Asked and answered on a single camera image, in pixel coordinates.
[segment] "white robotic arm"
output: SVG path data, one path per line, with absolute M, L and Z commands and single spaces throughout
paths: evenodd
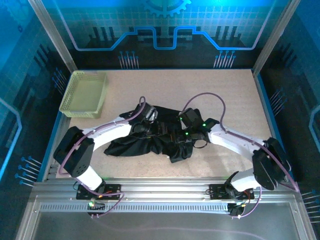
M 236 132 L 231 129 L 227 129 L 229 132 L 236 133 L 252 141 L 264 145 L 264 141 L 259 138 L 254 138 L 250 136 L 246 136 L 240 132 Z M 247 158 L 252 161 L 254 151 L 258 151 L 260 148 L 257 145 L 249 143 L 248 141 L 226 133 L 221 127 L 220 124 L 216 124 L 211 128 L 210 133 L 208 134 L 208 138 L 210 143 L 223 146 L 231 151 L 240 154 L 241 156 Z M 243 192 L 246 189 L 257 188 L 261 185 L 257 182 L 254 176 L 254 169 L 250 168 L 245 171 L 238 172 L 232 179 L 231 185 L 238 191 Z
M 72 177 L 77 178 L 81 183 L 86 185 L 90 190 L 98 192 L 100 186 L 103 185 L 104 180 L 90 166 L 93 151 L 112 140 L 148 129 L 148 126 L 150 126 L 156 118 L 157 111 L 149 104 L 146 105 L 141 116 L 137 117 L 134 122 L 129 121 L 116 124 L 118 121 L 125 120 L 123 117 L 117 117 L 111 122 L 114 124 L 102 128 L 101 130 L 97 130 L 86 137 L 78 149 L 72 153 L 70 159 L 66 162 L 64 169 Z M 259 186 L 274 190 L 277 187 L 278 182 L 283 180 L 284 174 L 281 170 L 279 171 L 277 165 L 270 160 L 269 156 L 266 155 L 260 147 L 230 133 L 235 133 L 250 139 L 252 142 L 268 147 L 268 149 L 281 160 L 282 164 L 288 170 L 290 169 L 283 149 L 274 138 L 269 138 L 267 141 L 264 141 L 262 139 L 246 136 L 231 129 L 225 131 L 218 121 L 211 118 L 203 121 L 201 116 L 191 108 L 182 112 L 179 115 L 179 119 L 181 121 L 181 131 L 165 133 L 171 135 L 173 142 L 181 143 L 202 139 L 212 144 L 228 148 L 252 161 L 253 168 L 242 172 L 235 172 L 231 178 L 228 179 L 226 185 L 228 185 L 231 191 L 243 192 L 247 189 Z M 97 128 L 98 127 L 93 127 L 81 130 L 77 127 L 71 127 L 56 149 L 53 155 L 54 158 L 61 164 L 71 147 L 84 135 L 91 131 L 95 131 Z

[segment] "black mounting plate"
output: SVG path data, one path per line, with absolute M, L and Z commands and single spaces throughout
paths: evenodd
M 247 189 L 247 193 L 250 194 L 250 199 L 255 199 L 255 194 L 252 188 Z M 230 200 L 232 199 L 225 189 L 224 184 L 210 184 L 209 185 L 209 193 L 210 193 L 210 200 Z M 248 200 L 248 196 L 242 192 L 239 196 L 236 197 L 237 200 Z
M 103 192 L 104 193 L 108 193 L 108 194 L 119 193 L 119 192 L 121 192 L 121 185 L 120 184 L 105 184 Z M 84 188 L 84 186 L 79 184 L 75 198 L 77 200 L 91 200 L 92 198 L 98 199 L 98 200 L 119 200 L 120 194 L 119 195 L 114 195 L 114 196 L 98 197 L 97 195 L 95 195 L 95 194 L 93 194 L 91 192 L 88 192 Z

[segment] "blue wall panel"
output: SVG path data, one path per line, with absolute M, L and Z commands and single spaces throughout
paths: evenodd
M 0 239 L 12 240 L 38 175 L 22 159 L 43 161 L 64 93 L 56 76 L 70 73 L 26 0 L 0 2 L 0 51 Z
M 319 1 L 301 0 L 261 71 L 296 180 L 302 193 L 316 190 L 315 195 L 320 192 L 319 12 Z M 316 221 L 319 212 L 309 216 Z M 320 230 L 319 223 L 314 226 Z
M 77 66 L 84 69 L 138 68 L 129 55 L 123 58 L 126 51 L 134 51 L 139 68 L 146 69 L 251 68 L 286 3 L 44 2 Z

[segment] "black garment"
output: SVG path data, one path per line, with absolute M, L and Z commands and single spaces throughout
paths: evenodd
M 181 131 L 181 123 L 178 119 L 180 111 L 154 106 L 158 111 L 157 119 L 154 125 L 158 122 L 166 124 L 168 132 L 174 130 Z M 120 117 L 127 118 L 129 112 L 123 113 Z M 140 156 L 154 152 L 155 154 L 165 154 L 170 157 L 172 163 L 190 158 L 193 152 L 194 142 L 174 143 L 171 140 L 170 134 L 150 136 L 149 138 L 137 138 L 136 136 L 125 136 L 115 139 L 111 142 L 109 147 L 104 151 L 106 155 L 111 156 Z

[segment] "glass panel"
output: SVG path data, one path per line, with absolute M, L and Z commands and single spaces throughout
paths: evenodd
M 291 208 L 261 203 L 241 220 L 213 213 L 111 213 L 91 219 L 87 213 L 42 212 L 35 240 L 296 240 Z
M 287 0 L 45 0 L 78 68 L 252 68 Z
M 301 0 L 261 71 L 293 174 L 319 225 L 320 4 Z
M 60 74 L 69 72 L 26 0 L 0 2 L 0 51 L 0 239 L 12 240 L 57 117 Z M 39 163 L 22 162 L 29 156 Z

